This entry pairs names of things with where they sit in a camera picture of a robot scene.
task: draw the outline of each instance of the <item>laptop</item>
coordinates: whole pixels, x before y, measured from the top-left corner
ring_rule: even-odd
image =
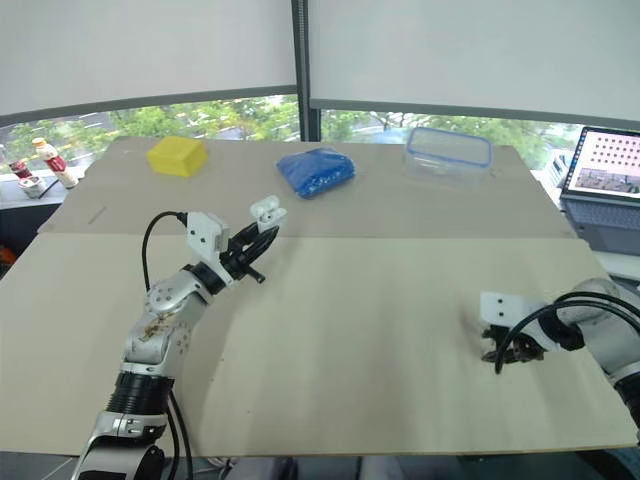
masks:
[[[593,250],[640,255],[640,132],[584,127],[560,203]]]

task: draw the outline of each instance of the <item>white roller shade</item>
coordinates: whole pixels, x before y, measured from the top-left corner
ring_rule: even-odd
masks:
[[[639,121],[639,22],[635,0],[310,0],[312,105]]]
[[[0,115],[295,84],[289,0],[4,0]]]

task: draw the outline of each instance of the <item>laptop screen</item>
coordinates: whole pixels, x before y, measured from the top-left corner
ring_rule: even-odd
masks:
[[[584,127],[564,191],[640,202],[640,132]]]

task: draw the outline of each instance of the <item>laptop keyboard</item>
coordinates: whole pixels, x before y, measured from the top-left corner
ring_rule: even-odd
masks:
[[[576,223],[640,230],[640,208],[625,208],[592,202],[567,202]]]

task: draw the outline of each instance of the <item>bottle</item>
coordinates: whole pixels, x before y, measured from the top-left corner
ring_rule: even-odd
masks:
[[[9,165],[9,168],[13,173],[15,173],[18,178],[29,178],[32,176],[31,171],[27,167],[26,162],[22,160],[17,160],[15,162],[9,161],[9,155],[7,154],[7,149],[0,143],[0,163],[6,163]]]
[[[67,164],[58,154],[53,145],[48,144],[44,138],[34,138],[33,145],[42,160],[49,166],[60,183],[67,188],[73,188],[78,184],[78,179],[69,171]]]

